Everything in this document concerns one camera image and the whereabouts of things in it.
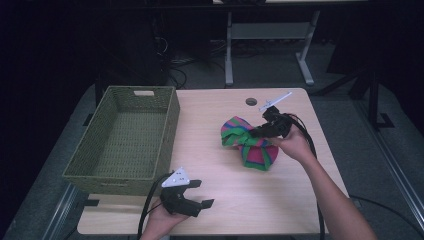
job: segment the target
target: wooden table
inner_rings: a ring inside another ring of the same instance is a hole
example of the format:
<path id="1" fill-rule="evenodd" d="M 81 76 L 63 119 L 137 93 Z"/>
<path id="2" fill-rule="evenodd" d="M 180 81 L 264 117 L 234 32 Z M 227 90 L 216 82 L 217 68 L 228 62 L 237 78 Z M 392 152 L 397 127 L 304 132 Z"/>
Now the wooden table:
<path id="1" fill-rule="evenodd" d="M 190 179 L 202 180 L 185 197 L 194 201 L 215 199 L 176 226 L 171 235 L 278 235 L 318 233 L 316 198 L 300 164 L 281 150 L 267 172 L 246 168 L 236 147 L 221 145 L 221 126 L 233 116 L 251 125 L 265 123 L 259 107 L 292 91 L 276 107 L 295 113 L 314 140 L 318 159 L 336 184 L 347 194 L 317 116 L 303 89 L 179 90 L 181 105 L 171 170 L 184 167 Z M 256 106 L 248 106 L 255 98 Z M 81 234 L 137 234 L 145 201 L 139 196 L 91 194 L 97 206 L 86 206 L 79 225 Z"/>

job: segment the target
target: hand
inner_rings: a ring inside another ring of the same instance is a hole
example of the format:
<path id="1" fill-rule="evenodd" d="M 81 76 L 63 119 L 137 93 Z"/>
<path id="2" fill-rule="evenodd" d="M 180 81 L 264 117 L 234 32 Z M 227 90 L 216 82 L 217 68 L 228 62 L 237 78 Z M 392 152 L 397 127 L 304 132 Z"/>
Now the hand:
<path id="1" fill-rule="evenodd" d="M 285 154 L 301 164 L 308 159 L 315 158 L 305 136 L 303 136 L 303 133 L 294 124 L 292 124 L 287 137 L 269 138 L 268 140 L 273 145 L 280 147 Z"/>
<path id="2" fill-rule="evenodd" d="M 189 218 L 189 216 L 182 214 L 169 214 L 161 205 L 160 199 L 157 199 L 152 204 L 152 209 L 149 213 L 146 228 L 141 236 L 142 240 L 158 240 L 167 235 L 178 223 Z"/>

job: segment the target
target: green wicker basket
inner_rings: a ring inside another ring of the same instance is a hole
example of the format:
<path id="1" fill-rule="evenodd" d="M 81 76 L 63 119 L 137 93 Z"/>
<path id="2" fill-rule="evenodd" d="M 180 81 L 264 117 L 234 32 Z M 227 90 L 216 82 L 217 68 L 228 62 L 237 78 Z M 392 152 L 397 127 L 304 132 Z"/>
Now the green wicker basket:
<path id="1" fill-rule="evenodd" d="M 173 87 L 109 87 L 63 177 L 88 193 L 147 195 L 169 172 L 179 113 Z"/>

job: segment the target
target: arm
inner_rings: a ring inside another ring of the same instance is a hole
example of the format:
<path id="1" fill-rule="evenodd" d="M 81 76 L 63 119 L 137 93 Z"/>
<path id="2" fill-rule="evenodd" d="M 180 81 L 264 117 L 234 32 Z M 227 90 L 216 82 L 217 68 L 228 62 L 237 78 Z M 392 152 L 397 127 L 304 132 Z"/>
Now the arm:
<path id="1" fill-rule="evenodd" d="M 297 160 L 305 169 L 330 235 L 335 240 L 377 239 L 362 214 L 312 154 L 302 132 L 296 126 L 291 127 L 286 138 L 269 140 L 279 146 L 289 157 Z"/>
<path id="2" fill-rule="evenodd" d="M 160 200 L 156 200 L 152 204 L 152 209 L 160 204 Z M 169 214 L 168 211 L 160 205 L 149 213 L 149 219 L 140 240 L 159 240 L 167 235 L 175 225 L 187 218 L 189 218 L 189 216 Z"/>

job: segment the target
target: colorful towel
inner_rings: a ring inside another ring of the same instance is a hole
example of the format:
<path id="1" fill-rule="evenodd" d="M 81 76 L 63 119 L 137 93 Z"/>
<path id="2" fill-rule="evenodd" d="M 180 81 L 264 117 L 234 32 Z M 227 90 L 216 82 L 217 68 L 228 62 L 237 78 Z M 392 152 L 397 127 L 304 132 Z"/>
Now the colorful towel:
<path id="1" fill-rule="evenodd" d="M 253 138 L 249 130 L 253 129 L 246 120 L 233 117 L 221 127 L 223 146 L 238 146 L 245 167 L 266 171 L 278 155 L 278 147 L 264 138 Z"/>

